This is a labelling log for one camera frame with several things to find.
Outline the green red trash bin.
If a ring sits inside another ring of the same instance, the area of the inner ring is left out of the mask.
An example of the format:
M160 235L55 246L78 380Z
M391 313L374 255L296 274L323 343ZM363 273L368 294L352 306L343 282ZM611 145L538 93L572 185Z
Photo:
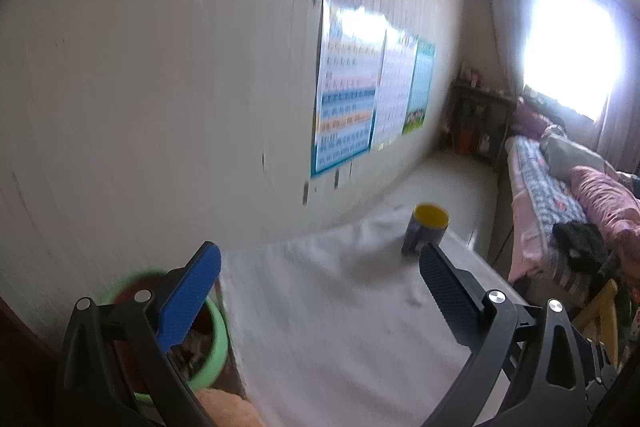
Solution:
M141 289L152 291L165 271L152 269L129 275L116 283L100 299L100 305L126 303ZM190 331L169 355L192 391L209 388L227 363L229 337L227 325L214 300L207 297Z

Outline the yellow wooden chair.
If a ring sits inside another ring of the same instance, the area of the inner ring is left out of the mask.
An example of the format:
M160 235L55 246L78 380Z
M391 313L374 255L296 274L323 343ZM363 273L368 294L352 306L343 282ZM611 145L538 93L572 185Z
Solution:
M609 280L598 292L598 295L572 321L578 332L585 334L588 339L602 343L614 366L618 365L618 356L620 355L615 306L617 293L616 282Z

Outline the orange fluffy sleeve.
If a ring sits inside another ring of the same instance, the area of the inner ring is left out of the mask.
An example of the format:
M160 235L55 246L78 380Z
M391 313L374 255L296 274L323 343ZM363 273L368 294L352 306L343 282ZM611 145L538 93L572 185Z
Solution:
M265 426L254 405L239 395L220 389L202 389L194 395L219 427Z

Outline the black garment on bed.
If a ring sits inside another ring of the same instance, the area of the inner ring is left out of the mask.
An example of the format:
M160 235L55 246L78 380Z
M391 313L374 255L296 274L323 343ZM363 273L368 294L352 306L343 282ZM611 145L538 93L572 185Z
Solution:
M608 259L608 248L600 231L592 223L555 223L552 234L567 264L576 272L597 273Z

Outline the navy yellow mug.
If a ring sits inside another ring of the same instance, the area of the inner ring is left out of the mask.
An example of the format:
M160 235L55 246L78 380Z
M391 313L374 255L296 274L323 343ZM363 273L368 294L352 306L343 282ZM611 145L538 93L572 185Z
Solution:
M401 254L418 255L426 244L438 245L449 225L449 213L439 205L422 202L413 208L407 225Z

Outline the pink pillow blanket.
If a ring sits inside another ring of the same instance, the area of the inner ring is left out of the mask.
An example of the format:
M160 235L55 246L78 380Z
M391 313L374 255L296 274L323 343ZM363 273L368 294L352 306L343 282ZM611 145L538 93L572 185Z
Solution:
M639 201L628 188L604 172L578 166L570 170L570 189L605 243L627 256L639 254Z

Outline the bed with plaid quilt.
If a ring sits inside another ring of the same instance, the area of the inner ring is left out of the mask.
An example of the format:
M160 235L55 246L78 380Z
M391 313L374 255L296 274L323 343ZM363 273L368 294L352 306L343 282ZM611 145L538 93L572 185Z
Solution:
M568 185L551 176L539 139L553 124L519 98L512 115L509 138L504 144L509 186L501 195L511 196L511 211L498 217L513 231L508 237L494 236L491 244L506 246L511 255L506 279L510 283L533 285L546 296L558 294L574 308L585 306L591 277L568 264L553 238L553 225L587 221L585 211Z

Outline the white table cloth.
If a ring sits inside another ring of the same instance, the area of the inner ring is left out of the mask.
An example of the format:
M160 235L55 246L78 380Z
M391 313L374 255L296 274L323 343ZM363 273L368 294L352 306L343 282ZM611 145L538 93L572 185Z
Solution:
M269 426L419 426L470 351L416 259L410 209L222 257L243 390Z

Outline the dark shelf cabinet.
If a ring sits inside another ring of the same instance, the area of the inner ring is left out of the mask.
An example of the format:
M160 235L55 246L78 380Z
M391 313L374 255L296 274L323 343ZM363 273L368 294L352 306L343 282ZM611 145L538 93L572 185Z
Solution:
M446 98L438 146L499 171L515 109L512 96L483 87L477 75L458 75Z

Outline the bright window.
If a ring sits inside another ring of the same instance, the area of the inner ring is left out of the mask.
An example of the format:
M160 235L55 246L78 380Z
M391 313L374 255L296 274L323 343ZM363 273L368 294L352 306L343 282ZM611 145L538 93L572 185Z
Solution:
M612 11L597 0L533 0L524 87L598 120L626 67Z

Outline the green picture wall poster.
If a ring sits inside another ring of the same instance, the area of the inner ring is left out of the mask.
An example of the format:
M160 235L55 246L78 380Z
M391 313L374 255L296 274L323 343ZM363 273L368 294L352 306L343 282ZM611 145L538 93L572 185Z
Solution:
M407 113L402 133L408 134L424 123L435 62L435 46L425 39L418 41Z

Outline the white chart wall poster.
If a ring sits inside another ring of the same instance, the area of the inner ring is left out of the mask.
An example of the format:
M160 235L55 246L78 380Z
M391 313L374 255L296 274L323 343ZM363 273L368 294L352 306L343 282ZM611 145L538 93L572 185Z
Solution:
M381 150L401 135L412 85L418 39L407 31L388 26L371 139L372 150Z

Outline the blue pinyin wall poster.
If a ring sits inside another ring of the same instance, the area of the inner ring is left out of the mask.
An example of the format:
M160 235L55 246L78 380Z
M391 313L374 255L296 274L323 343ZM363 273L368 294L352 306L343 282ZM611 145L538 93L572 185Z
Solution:
M322 0L311 176L369 150L386 28L381 14Z

